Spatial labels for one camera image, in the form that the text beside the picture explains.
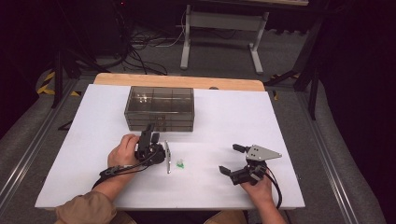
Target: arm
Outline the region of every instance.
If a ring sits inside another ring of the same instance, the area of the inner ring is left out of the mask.
[[[256,205],[262,218],[262,224],[284,224],[286,222],[274,204],[271,184],[271,180],[268,177],[264,177],[263,180],[254,186],[251,186],[250,183],[243,183],[241,187]]]
[[[107,166],[135,165],[138,160],[134,157],[134,148],[139,136],[126,134],[122,137],[120,144],[115,147],[107,157]],[[117,175],[100,183],[85,195],[80,195],[71,201],[56,207],[59,218],[56,223],[109,223],[117,214],[113,202],[134,178],[135,174]]]

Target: small green object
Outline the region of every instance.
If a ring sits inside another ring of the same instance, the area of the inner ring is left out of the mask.
[[[177,163],[176,163],[176,166],[179,167],[179,168],[181,168],[181,169],[184,169],[183,160],[178,160]]]

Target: white table surface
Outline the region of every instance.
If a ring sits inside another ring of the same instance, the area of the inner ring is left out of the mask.
[[[106,169],[107,154],[130,133],[123,115],[130,87],[90,85],[53,163],[35,207],[51,209],[90,191]],[[115,205],[125,210],[250,209],[240,186],[219,172],[247,163],[233,144],[259,145],[282,154],[267,161],[283,195],[281,208],[304,207],[289,153],[266,91],[194,90],[192,133],[161,133],[172,152],[171,174],[166,162],[138,173]],[[182,159],[184,169],[176,167]],[[277,202],[276,189],[273,188]]]

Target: white desk leg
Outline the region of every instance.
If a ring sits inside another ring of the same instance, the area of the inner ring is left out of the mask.
[[[187,5],[186,9],[186,30],[184,31],[184,46],[183,53],[181,54],[180,68],[186,70],[189,66],[190,55],[190,19],[191,19],[191,6]]]
[[[260,41],[262,40],[262,33],[264,32],[265,24],[268,21],[268,12],[264,12],[262,15],[262,21],[260,22],[259,30],[257,31],[257,37],[256,37],[256,42],[250,43],[250,54],[251,58],[253,59],[254,67],[256,68],[256,73],[257,74],[262,74],[262,63],[260,62],[259,54],[257,53],[257,48],[260,45]]]

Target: brown sleeve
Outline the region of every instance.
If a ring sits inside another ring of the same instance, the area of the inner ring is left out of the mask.
[[[114,204],[102,193],[91,191],[56,207],[56,216],[65,223],[110,223],[117,214]]]

